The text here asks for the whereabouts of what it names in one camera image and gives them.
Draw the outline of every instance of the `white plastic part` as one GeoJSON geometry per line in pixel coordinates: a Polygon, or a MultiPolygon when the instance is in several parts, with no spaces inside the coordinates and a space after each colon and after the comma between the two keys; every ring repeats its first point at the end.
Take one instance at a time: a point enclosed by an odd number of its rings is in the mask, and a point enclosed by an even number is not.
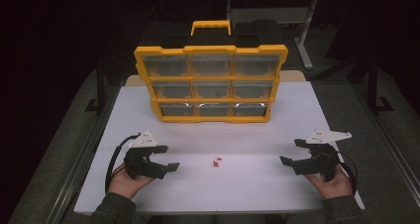
{"type": "Polygon", "coordinates": [[[136,140],[130,143],[130,148],[147,148],[147,147],[155,147],[158,142],[155,140],[154,135],[151,131],[146,131],[142,135],[140,135],[136,140]]]}
{"type": "Polygon", "coordinates": [[[340,140],[349,139],[352,137],[351,133],[340,133],[332,131],[320,131],[315,130],[315,132],[306,139],[307,144],[326,144],[330,142],[336,142],[340,140]]]}

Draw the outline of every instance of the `yellow storage organizer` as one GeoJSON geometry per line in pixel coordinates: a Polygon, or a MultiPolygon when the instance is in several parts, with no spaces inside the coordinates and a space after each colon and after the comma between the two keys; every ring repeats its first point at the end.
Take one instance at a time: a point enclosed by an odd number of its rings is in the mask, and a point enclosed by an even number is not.
{"type": "Polygon", "coordinates": [[[287,58],[275,21],[153,22],[136,68],[163,122],[267,122],[287,58]]]}

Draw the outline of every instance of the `floor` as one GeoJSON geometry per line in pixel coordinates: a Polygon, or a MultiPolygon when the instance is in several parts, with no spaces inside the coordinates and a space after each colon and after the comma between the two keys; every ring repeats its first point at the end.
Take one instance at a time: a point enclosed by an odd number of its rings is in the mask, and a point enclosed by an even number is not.
{"type": "MultiPolygon", "coordinates": [[[[335,29],[314,28],[306,41],[314,68],[304,69],[293,44],[297,31],[298,28],[284,30],[289,57],[282,69],[299,69],[310,77],[338,63],[325,58],[335,29]]],[[[420,177],[419,115],[400,95],[392,77],[382,70],[378,73],[377,93],[388,99],[394,111],[373,115],[366,104],[367,83],[351,84],[346,79],[351,68],[346,67],[324,80],[312,81],[312,85],[331,130],[353,134],[350,140],[339,142],[338,146],[357,164],[359,193],[366,213],[375,223],[420,223],[420,203],[413,197],[415,191],[410,188],[410,180],[401,174],[401,162],[395,160],[395,149],[390,146],[396,144],[397,152],[405,158],[413,176],[420,177]]],[[[95,72],[86,78],[10,223],[85,221],[86,216],[74,213],[72,206],[89,170],[118,89],[118,86],[106,86],[104,112],[86,112],[86,105],[96,98],[95,72]]],[[[138,214],[135,220],[143,223],[138,214]]],[[[322,212],[314,212],[291,214],[287,223],[317,224],[324,223],[324,220],[322,212]]]]}

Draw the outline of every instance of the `person's arm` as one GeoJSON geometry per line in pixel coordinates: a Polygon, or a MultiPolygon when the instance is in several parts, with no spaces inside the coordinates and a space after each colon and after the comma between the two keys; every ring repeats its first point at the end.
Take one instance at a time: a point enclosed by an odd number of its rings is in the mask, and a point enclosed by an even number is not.
{"type": "Polygon", "coordinates": [[[96,211],[89,217],[88,224],[127,224],[133,220],[136,204],[131,199],[144,186],[154,180],[151,177],[132,179],[126,173],[125,164],[114,170],[108,193],[96,211]]]}
{"type": "Polygon", "coordinates": [[[321,194],[327,224],[371,223],[370,219],[362,213],[353,196],[350,180],[339,165],[336,166],[334,178],[328,182],[324,182],[314,174],[306,174],[305,177],[321,194]]]}

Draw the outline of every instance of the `gray carpet floor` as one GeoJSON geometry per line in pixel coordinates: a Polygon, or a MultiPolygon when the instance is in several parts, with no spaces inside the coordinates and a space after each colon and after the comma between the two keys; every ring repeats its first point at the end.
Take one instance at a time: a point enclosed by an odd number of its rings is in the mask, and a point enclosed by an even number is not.
{"type": "MultiPolygon", "coordinates": [[[[337,63],[334,59],[325,58],[335,30],[312,29],[305,45],[314,69],[305,70],[293,44],[297,30],[287,31],[284,35],[289,47],[289,57],[283,69],[299,69],[306,76],[311,76],[337,63]]],[[[338,142],[338,146],[358,166],[359,192],[365,203],[366,213],[374,223],[420,223],[420,208],[399,173],[375,123],[377,119],[383,122],[413,172],[420,177],[420,118],[401,96],[392,77],[381,70],[378,77],[378,96],[386,97],[394,111],[372,115],[366,106],[366,84],[353,85],[346,80],[350,69],[342,69],[325,80],[312,82],[312,85],[331,130],[353,134],[350,140],[338,142]]],[[[52,209],[62,193],[63,183],[68,179],[75,158],[82,149],[80,146],[86,144],[91,127],[99,119],[95,113],[84,111],[89,100],[96,97],[95,92],[95,73],[92,73],[80,87],[10,223],[47,223],[47,220],[51,220],[52,209]]],[[[111,95],[108,103],[113,103],[111,95]]],[[[87,174],[94,157],[94,150],[90,151],[84,157],[86,165],[79,170],[81,175],[87,174]]],[[[83,223],[86,216],[72,211],[76,200],[77,194],[65,202],[66,209],[51,223],[83,223]]],[[[143,223],[138,214],[135,220],[143,223]]],[[[292,214],[287,223],[324,223],[323,214],[292,214]]]]}

